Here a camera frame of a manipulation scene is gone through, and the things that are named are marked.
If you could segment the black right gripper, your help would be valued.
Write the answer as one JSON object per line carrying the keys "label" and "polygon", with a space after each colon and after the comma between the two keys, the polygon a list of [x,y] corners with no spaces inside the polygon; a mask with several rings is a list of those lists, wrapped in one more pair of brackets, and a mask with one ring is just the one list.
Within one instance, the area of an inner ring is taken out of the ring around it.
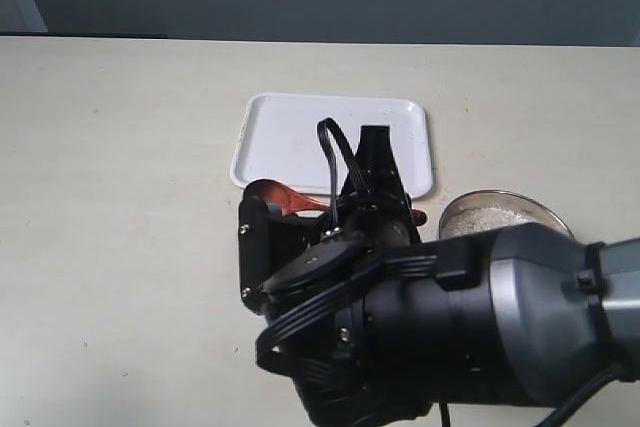
{"label": "black right gripper", "polygon": [[365,298],[387,280],[423,274],[386,259],[419,242],[411,201],[391,148],[390,127],[365,125],[334,219],[283,215],[249,196],[238,206],[240,297],[266,316],[259,365],[292,380],[316,426],[383,426],[426,415],[417,400],[382,374],[366,339]]}

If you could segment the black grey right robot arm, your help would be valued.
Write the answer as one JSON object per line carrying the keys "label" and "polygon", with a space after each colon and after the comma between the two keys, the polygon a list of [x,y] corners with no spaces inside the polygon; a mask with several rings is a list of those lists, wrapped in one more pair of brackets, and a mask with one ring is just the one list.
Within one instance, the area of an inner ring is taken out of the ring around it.
{"label": "black grey right robot arm", "polygon": [[563,425],[614,381],[639,378],[639,243],[581,244],[538,224],[425,242],[385,126],[351,147],[327,206],[276,183],[238,207],[243,304],[266,320],[257,365],[291,379],[316,426],[384,426],[452,404],[546,407]]}

